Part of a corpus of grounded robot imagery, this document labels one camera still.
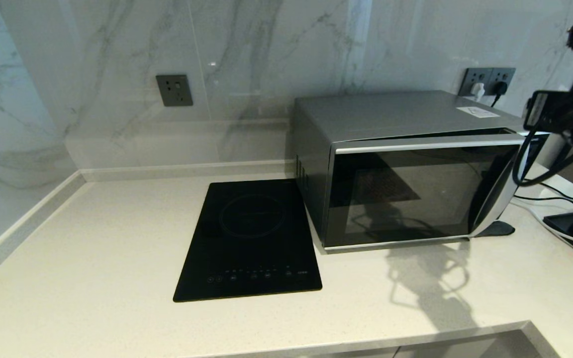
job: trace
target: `microwave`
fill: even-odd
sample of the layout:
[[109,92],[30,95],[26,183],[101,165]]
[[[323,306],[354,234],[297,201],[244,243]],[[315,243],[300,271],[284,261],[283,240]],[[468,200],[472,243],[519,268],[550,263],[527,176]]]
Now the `microwave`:
[[326,250],[470,238],[516,191],[521,119],[444,91],[298,98],[291,125]]

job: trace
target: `stainless steel microwave casing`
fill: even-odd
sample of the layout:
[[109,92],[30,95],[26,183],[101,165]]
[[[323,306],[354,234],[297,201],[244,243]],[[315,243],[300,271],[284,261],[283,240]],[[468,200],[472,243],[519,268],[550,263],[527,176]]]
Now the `stainless steel microwave casing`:
[[[500,116],[477,118],[457,109],[470,106],[481,107]],[[522,145],[524,138],[519,134],[463,134],[515,128],[521,124],[521,119],[516,116],[445,91],[296,99],[292,121],[292,147],[296,156],[297,183],[321,242],[326,249],[341,249],[325,245],[336,154],[477,145]],[[462,135],[453,136],[453,133],[457,132]],[[521,164],[519,170],[522,172],[525,163]],[[516,185],[512,179],[508,179],[503,188],[493,190],[498,190],[498,198],[491,203],[491,207],[483,210],[486,214],[481,218],[482,222],[471,233],[450,238],[471,237],[486,229],[503,212],[516,190]]]

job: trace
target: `black appliance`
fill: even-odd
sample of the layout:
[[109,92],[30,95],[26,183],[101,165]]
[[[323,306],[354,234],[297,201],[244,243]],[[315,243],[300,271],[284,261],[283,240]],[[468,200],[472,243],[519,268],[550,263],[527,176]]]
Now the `black appliance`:
[[294,179],[209,185],[174,302],[321,288]]

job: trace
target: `white cable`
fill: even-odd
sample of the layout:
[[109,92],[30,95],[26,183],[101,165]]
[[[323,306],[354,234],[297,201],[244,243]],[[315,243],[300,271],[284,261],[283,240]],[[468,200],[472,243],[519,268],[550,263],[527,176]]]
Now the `white cable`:
[[483,97],[483,95],[485,94],[485,88],[483,88],[483,83],[477,82],[476,84],[473,84],[473,89],[470,91],[470,93],[472,93],[473,96],[475,96],[475,100],[479,102],[481,100],[481,97]]
[[514,205],[514,206],[518,206],[521,209],[526,209],[528,211],[528,213],[530,213],[530,215],[532,215],[538,222],[539,224],[543,225],[543,227],[545,227],[546,229],[548,229],[548,231],[550,231],[552,234],[555,234],[557,237],[559,237],[560,239],[567,239],[573,242],[573,237],[566,235],[564,233],[561,233],[560,231],[557,231],[555,229],[552,229],[550,226],[548,226],[548,224],[545,224],[545,222],[543,221],[543,219],[541,219],[539,217],[539,215],[537,215],[537,213],[532,210],[532,208],[530,208],[529,206],[523,205],[523,204],[519,204],[517,202],[514,201],[510,201],[510,204]]

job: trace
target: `microwave window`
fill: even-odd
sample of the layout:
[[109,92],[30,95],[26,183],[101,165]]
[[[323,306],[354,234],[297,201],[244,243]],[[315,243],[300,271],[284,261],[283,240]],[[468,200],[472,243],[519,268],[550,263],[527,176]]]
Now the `microwave window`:
[[338,155],[330,239],[340,246],[468,234],[479,188],[496,181],[511,155],[506,146]]

